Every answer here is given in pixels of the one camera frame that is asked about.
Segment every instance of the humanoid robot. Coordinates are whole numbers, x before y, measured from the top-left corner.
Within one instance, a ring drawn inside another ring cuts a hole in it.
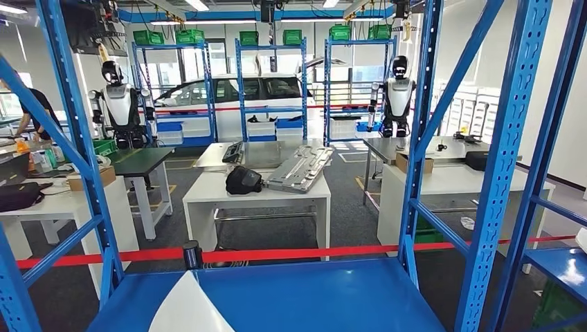
[[[373,83],[371,86],[371,101],[368,107],[369,123],[367,131],[373,130],[375,111],[377,108],[377,94],[383,90],[383,126],[380,130],[383,137],[393,136],[393,123],[397,123],[396,137],[407,136],[408,114],[410,112],[410,100],[412,92],[416,89],[416,82],[406,76],[408,58],[400,55],[393,60],[392,73],[394,77],[388,78],[383,84]]]
[[[102,63],[102,76],[108,82],[101,91],[92,90],[88,93],[92,107],[92,122],[96,124],[100,138],[106,138],[107,129],[104,127],[104,113],[101,100],[106,104],[111,129],[114,130],[114,140],[119,149],[139,149],[148,145],[156,146],[157,128],[153,101],[147,89],[141,90],[145,103],[145,119],[151,129],[151,137],[147,137],[146,126],[141,124],[138,110],[138,91],[130,84],[123,83],[123,73],[118,63],[107,60]],[[147,189],[151,189],[149,177],[145,177]]]

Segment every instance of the blue storage bin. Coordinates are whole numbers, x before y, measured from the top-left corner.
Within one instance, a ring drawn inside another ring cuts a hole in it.
[[[181,131],[183,121],[177,122],[158,122],[157,131]]]
[[[277,137],[275,135],[249,136],[249,142],[269,142],[272,140],[277,140]]]
[[[212,136],[203,136],[203,137],[184,137],[183,138],[183,145],[188,145],[191,147],[205,147],[207,145],[212,144]]]
[[[284,128],[303,128],[304,127],[304,119],[298,119],[294,121],[289,121],[289,119],[277,119],[276,121],[276,128],[284,129]]]
[[[367,121],[358,121],[356,123],[356,130],[359,132],[366,132],[368,123],[369,122],[367,122]],[[379,131],[380,127],[381,127],[381,122],[375,121],[375,123],[373,124],[373,131]]]

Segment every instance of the black pouch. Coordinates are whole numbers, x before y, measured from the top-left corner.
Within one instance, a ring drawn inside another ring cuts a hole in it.
[[[20,210],[39,203],[45,197],[44,187],[36,182],[0,187],[0,212]]]
[[[261,174],[248,168],[237,166],[226,178],[226,191],[233,195],[246,195],[261,192]]]

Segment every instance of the gray carpet floor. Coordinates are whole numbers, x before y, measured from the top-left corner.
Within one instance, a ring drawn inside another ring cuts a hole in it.
[[[348,145],[339,152],[352,152],[354,146]],[[146,241],[141,220],[134,219],[139,247],[167,248],[180,246],[188,240],[188,233],[181,199],[200,175],[200,171],[191,168],[197,153],[183,151],[182,156],[175,156],[167,162],[170,185],[174,186],[172,216],[164,217],[156,227],[157,238]],[[366,154],[354,154],[346,159],[355,163],[345,163],[335,156],[332,165],[325,169],[324,175],[332,193],[331,211],[331,246],[360,246],[379,244],[377,240],[377,210],[370,204],[361,203],[361,188],[356,177],[364,174]],[[154,185],[156,177],[152,176]],[[370,191],[379,191],[378,181],[372,181]],[[159,194],[150,194],[151,203],[157,204]],[[129,193],[131,205],[136,202],[134,194]],[[446,202],[427,202],[430,205],[442,205]],[[244,211],[230,211],[232,215]],[[456,229],[465,239],[471,233],[460,226],[460,217],[474,214],[443,214],[443,219]],[[24,224],[26,235],[33,248],[34,257],[42,257],[53,247],[48,245],[41,225],[38,222]],[[65,239],[75,230],[70,222],[59,231],[60,239]],[[219,245],[236,250],[265,248],[315,248],[316,231],[310,218],[266,219],[252,221],[226,221],[218,227]],[[75,247],[71,254],[81,254],[81,246]],[[460,284],[464,271],[464,258],[455,250],[435,252],[418,252],[416,254],[420,290],[436,312],[448,331],[454,326],[454,317],[459,300]],[[492,301],[497,277],[505,259],[498,256],[491,276],[489,296],[486,303]],[[127,269],[128,273],[147,271],[181,270],[181,261],[135,262]],[[514,296],[514,305],[507,319],[506,331],[523,331],[530,327],[532,315],[540,300],[534,293],[543,287],[544,276],[537,272],[522,275]],[[98,300],[94,292],[89,271],[84,266],[53,268],[30,287],[30,295],[43,331],[77,332],[84,331],[98,311]],[[489,311],[482,317],[482,326],[489,318]]]

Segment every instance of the man in black shirt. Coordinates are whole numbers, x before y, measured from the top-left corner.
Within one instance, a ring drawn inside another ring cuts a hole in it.
[[[5,89],[8,88],[3,82],[0,82],[0,87],[5,88]],[[57,116],[55,115],[55,112],[53,111],[51,104],[49,104],[47,97],[45,97],[45,95],[37,89],[29,89],[29,90],[30,90],[30,92],[33,93],[35,98],[37,98],[37,100],[39,100],[39,102],[41,103],[41,105],[45,109],[45,112],[47,112],[47,115],[49,115],[53,119],[53,122],[55,122],[57,127],[59,127],[61,129],[61,125],[59,124],[59,120],[57,119]],[[20,103],[20,106],[22,107],[23,115],[22,115],[22,119],[20,120],[20,125],[19,125],[19,128],[18,128],[15,136],[19,136],[24,131],[24,129],[28,126],[28,124],[30,123],[30,120],[32,119],[33,126],[35,127],[35,133],[33,134],[33,141],[38,142],[40,140],[51,140],[51,137],[45,131],[45,128],[43,128],[43,126],[41,126],[39,121],[37,119],[35,119],[35,117],[30,114],[30,111],[28,109],[26,109],[26,107],[22,104],[22,102]]]

